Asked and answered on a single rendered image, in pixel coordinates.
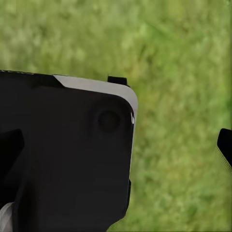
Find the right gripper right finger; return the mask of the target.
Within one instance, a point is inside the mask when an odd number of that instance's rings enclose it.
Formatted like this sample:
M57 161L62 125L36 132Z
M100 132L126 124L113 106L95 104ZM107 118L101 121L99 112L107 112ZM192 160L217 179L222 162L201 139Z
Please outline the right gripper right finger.
M220 130L217 146L232 166L232 130L225 128Z

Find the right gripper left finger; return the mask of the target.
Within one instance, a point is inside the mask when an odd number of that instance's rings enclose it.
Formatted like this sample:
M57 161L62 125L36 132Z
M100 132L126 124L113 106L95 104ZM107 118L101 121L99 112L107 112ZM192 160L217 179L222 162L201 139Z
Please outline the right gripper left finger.
M21 129L0 134L0 186L25 146Z

